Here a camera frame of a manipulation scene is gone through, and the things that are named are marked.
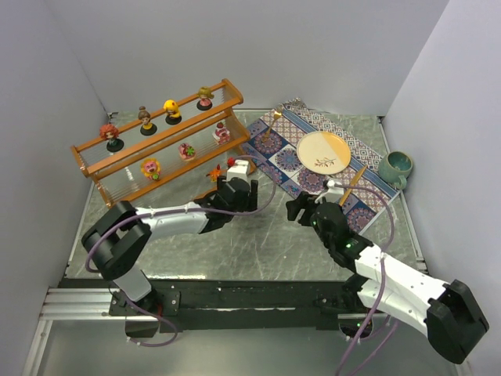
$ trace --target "mug handle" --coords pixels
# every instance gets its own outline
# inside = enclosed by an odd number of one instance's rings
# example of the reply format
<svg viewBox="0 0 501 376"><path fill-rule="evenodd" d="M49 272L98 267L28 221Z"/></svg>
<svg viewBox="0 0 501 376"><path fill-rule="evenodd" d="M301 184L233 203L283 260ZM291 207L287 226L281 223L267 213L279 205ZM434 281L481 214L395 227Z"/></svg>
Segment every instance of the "mug handle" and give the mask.
<svg viewBox="0 0 501 376"><path fill-rule="evenodd" d="M404 175L399 175L400 183L395 183L397 190L404 190L407 187L407 179Z"/></svg>

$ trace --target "plate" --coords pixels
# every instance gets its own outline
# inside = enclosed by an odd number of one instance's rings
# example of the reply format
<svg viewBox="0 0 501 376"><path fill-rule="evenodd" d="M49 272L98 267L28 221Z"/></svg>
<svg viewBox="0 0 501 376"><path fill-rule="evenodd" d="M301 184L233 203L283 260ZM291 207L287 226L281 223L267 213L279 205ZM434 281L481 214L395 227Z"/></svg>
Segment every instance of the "plate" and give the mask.
<svg viewBox="0 0 501 376"><path fill-rule="evenodd" d="M310 171L332 175L343 171L351 160L350 148L339 136L330 132L313 132L297 143L297 157Z"/></svg>

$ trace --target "gold utensil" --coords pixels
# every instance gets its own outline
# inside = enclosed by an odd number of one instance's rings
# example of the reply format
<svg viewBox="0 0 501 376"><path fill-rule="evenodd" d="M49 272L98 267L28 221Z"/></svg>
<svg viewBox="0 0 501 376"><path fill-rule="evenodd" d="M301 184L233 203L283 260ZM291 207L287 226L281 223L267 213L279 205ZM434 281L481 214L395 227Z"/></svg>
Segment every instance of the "gold utensil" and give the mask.
<svg viewBox="0 0 501 376"><path fill-rule="evenodd" d="M279 105L275 111L273 112L273 121L271 125L268 128L268 131L262 136L262 140L266 141L269 138L269 134L272 131L273 125L275 124L275 121L279 120L282 117L282 111L283 111L283 106Z"/></svg>
<svg viewBox="0 0 501 376"><path fill-rule="evenodd" d="M353 179L350 182L350 186L354 186L356 183L359 182L360 178L362 177L363 173L366 171L367 166L363 166L362 168L359 169L359 171L356 173L355 176L353 176ZM346 192L344 192L343 197L339 200L339 206L343 206L344 202L348 198L348 196L351 194L351 188L348 188Z"/></svg>

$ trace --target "figurine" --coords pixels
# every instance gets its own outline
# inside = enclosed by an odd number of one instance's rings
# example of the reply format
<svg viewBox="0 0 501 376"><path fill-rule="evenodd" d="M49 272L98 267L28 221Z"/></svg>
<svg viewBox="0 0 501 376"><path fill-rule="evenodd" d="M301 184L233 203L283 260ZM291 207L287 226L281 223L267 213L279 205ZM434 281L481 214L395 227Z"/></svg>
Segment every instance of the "figurine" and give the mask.
<svg viewBox="0 0 501 376"><path fill-rule="evenodd" d="M99 130L99 136L108 140L106 149L111 153L122 150L124 147L124 142L118 138L118 129L113 124L103 125Z"/></svg>
<svg viewBox="0 0 501 376"><path fill-rule="evenodd" d="M143 136L154 135L157 131L157 126L154 123L150 123L151 115L146 111L146 107L141 106L139 108L138 119L142 122L141 134Z"/></svg>
<svg viewBox="0 0 501 376"><path fill-rule="evenodd" d="M223 145L229 141L229 130L224 126L224 124L219 122L216 125L216 130L212 133L212 136L218 145Z"/></svg>
<svg viewBox="0 0 501 376"><path fill-rule="evenodd" d="M147 158L141 163L141 172L149 180L160 180L160 162L155 158Z"/></svg>
<svg viewBox="0 0 501 376"><path fill-rule="evenodd" d="M182 120L181 111L179 111L178 104L170 99L164 103L164 110L167 116L165 117L165 122L170 125L179 124Z"/></svg>
<svg viewBox="0 0 501 376"><path fill-rule="evenodd" d="M211 99L214 98L214 94L212 94L211 88L202 86L196 96L200 98L200 100L196 104L196 108L198 108L200 111L207 111L212 108Z"/></svg>
<svg viewBox="0 0 501 376"><path fill-rule="evenodd" d="M195 149L188 143L182 143L181 145L179 145L178 150L181 159L183 159L184 161L190 161L194 159L196 155Z"/></svg>
<svg viewBox="0 0 501 376"><path fill-rule="evenodd" d="M218 177L221 175L221 173L222 173L221 166L218 164L216 168L211 172L209 172L208 174L206 174L206 176L209 176L211 178L211 181L215 183L218 181Z"/></svg>

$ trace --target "white wall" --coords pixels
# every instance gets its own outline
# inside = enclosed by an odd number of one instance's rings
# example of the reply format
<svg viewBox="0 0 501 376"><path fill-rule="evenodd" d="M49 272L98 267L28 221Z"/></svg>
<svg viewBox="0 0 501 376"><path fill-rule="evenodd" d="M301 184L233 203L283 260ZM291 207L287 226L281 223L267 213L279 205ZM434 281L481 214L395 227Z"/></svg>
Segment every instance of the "white wall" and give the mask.
<svg viewBox="0 0 501 376"><path fill-rule="evenodd" d="M447 0L46 2L107 110L229 78L246 108L386 114Z"/></svg>
<svg viewBox="0 0 501 376"><path fill-rule="evenodd" d="M416 171L406 191L431 272L467 283L491 330L475 375L501 373L501 2L451 0L384 121Z"/></svg>
<svg viewBox="0 0 501 376"><path fill-rule="evenodd" d="M42 0L2 5L0 46L0 374L15 376L89 188L69 147L106 114Z"/></svg>

